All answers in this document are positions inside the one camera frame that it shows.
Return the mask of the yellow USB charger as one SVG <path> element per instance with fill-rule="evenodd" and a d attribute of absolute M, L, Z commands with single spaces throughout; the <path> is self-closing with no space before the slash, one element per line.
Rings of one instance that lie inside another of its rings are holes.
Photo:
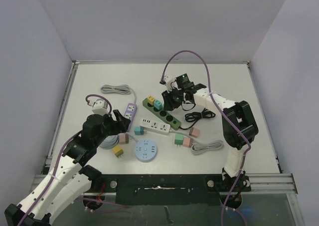
<path fill-rule="evenodd" d="M 148 104 L 151 105 L 151 106 L 154 106 L 155 100 L 156 99 L 153 96 L 151 96 L 151 95 L 147 98 Z"/>

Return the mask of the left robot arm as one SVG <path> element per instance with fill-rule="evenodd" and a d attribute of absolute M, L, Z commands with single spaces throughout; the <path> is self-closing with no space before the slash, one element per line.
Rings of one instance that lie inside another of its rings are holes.
<path fill-rule="evenodd" d="M 82 130 L 71 136 L 62 146 L 53 169 L 20 203 L 10 204 L 5 212 L 9 226 L 48 226 L 53 214 L 47 209 L 75 174 L 84 175 L 84 186 L 89 191 L 101 187 L 101 172 L 88 165 L 97 148 L 108 137 L 126 133 L 130 119 L 119 110 L 105 115 L 91 114 Z"/>

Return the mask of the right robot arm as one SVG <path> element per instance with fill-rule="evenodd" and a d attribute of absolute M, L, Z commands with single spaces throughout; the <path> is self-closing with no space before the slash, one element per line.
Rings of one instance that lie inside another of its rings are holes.
<path fill-rule="evenodd" d="M 217 109 L 222 116 L 222 130 L 230 146 L 223 168 L 223 187 L 229 191 L 240 184 L 244 161 L 259 129 L 248 102 L 236 102 L 213 93 L 204 84 L 194 84 L 187 74 L 176 78 L 162 76 L 160 84 L 166 86 L 162 93 L 164 110 L 173 111 L 189 102 L 210 111 Z"/>

